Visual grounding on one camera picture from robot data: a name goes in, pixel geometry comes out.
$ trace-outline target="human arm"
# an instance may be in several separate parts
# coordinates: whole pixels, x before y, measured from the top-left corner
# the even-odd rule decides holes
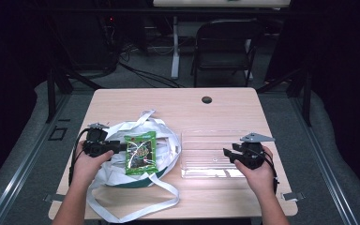
[[[273,156],[269,148],[265,146],[262,148],[270,157]],[[261,167],[251,170],[238,160],[236,160],[234,164],[246,177],[250,188],[256,194],[262,209],[262,224],[289,224],[288,219],[285,217],[285,214],[280,207],[277,196],[274,193],[274,175],[270,165],[268,165],[267,162],[264,162]]]
[[[83,151],[83,142],[79,142],[76,150],[79,155],[72,177],[71,186],[55,216],[52,224],[83,224],[86,206],[86,191],[98,173],[101,164],[113,155],[113,151],[99,157],[89,157]]]

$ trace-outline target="forearm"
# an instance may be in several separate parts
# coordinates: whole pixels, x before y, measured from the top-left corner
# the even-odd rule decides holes
[[[52,224],[83,224],[86,206],[85,186],[77,186],[74,180]]]
[[[290,224],[274,193],[266,196],[258,196],[258,200],[262,209],[262,224]]]

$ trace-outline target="chair seat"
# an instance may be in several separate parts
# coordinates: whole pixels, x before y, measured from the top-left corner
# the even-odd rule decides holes
[[[249,67],[249,59],[244,52],[204,52],[199,57],[200,69],[240,69]]]

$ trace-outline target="white tote bag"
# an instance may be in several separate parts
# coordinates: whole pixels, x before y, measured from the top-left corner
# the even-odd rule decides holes
[[[181,144],[170,129],[168,129],[162,120],[152,118],[154,110],[142,112],[136,122],[123,122],[108,129],[106,141],[120,141],[123,143],[126,135],[142,134],[148,131],[155,131],[157,134],[156,163],[158,172],[142,175],[125,175],[125,152],[114,154],[111,161],[104,162],[101,169],[97,172],[94,182],[87,190],[86,201],[97,214],[111,223],[124,223],[147,214],[171,207],[179,202],[179,191],[170,184],[159,179],[168,173],[176,164],[181,153]],[[157,204],[150,205],[139,211],[128,214],[124,217],[116,217],[106,208],[101,206],[93,196],[93,189],[101,185],[113,186],[119,188],[146,188],[152,185],[158,185],[171,192],[173,198]]]

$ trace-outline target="green packaging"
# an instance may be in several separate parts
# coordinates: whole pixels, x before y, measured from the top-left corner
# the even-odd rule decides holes
[[[157,134],[149,131],[140,135],[126,135],[126,175],[141,175],[156,173]]]

